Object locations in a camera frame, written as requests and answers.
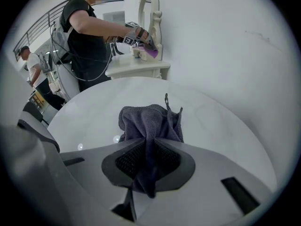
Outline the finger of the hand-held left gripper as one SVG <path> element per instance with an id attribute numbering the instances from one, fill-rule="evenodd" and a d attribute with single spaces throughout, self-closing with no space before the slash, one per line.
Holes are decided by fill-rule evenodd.
<path id="1" fill-rule="evenodd" d="M 58 152 L 60 147 L 48 129 L 42 124 L 43 115 L 32 102 L 27 102 L 18 120 L 18 127 L 36 135 L 42 142 L 52 143 Z"/>

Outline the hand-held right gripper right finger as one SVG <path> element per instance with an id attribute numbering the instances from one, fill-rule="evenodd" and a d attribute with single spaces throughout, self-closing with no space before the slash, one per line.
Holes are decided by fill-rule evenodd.
<path id="1" fill-rule="evenodd" d="M 157 145 L 181 155 L 179 167 L 156 183 L 153 199 L 135 194 L 140 226 L 225 226 L 269 199 L 271 169 L 257 173 L 214 151 L 167 139 Z"/>

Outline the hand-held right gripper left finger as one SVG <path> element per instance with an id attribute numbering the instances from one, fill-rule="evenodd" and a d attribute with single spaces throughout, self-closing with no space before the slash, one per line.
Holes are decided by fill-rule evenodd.
<path id="1" fill-rule="evenodd" d="M 145 161 L 143 138 L 60 156 L 75 180 L 98 203 L 136 221 L 132 184 Z"/>

